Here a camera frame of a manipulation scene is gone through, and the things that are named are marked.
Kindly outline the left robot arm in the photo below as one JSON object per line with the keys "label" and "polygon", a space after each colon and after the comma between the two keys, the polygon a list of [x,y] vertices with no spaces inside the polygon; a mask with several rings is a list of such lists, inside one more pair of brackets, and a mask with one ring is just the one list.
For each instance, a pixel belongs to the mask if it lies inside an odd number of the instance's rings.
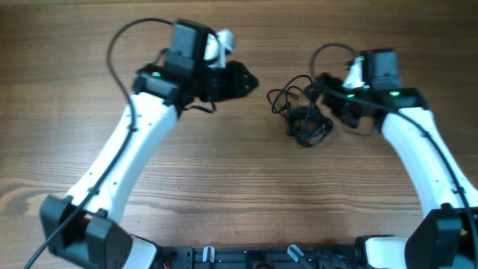
{"label": "left robot arm", "polygon": [[125,110],[89,170],[65,197],[40,207],[49,251],[83,268],[165,268],[162,247],[120,225],[143,168],[184,111],[213,113],[218,102],[247,96],[258,79],[228,61],[235,36],[186,19],[172,23],[173,38],[140,68],[124,89]]}

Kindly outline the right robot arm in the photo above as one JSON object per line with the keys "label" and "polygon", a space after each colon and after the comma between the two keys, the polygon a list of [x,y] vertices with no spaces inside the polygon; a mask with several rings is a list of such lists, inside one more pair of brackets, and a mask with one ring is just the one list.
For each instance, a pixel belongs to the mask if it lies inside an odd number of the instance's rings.
{"label": "right robot arm", "polygon": [[404,87],[393,49],[353,52],[344,80],[314,82],[323,104],[353,129],[369,117],[398,154],[418,194],[423,219],[408,238],[361,239],[367,268],[476,268],[477,189],[442,139],[420,91]]}

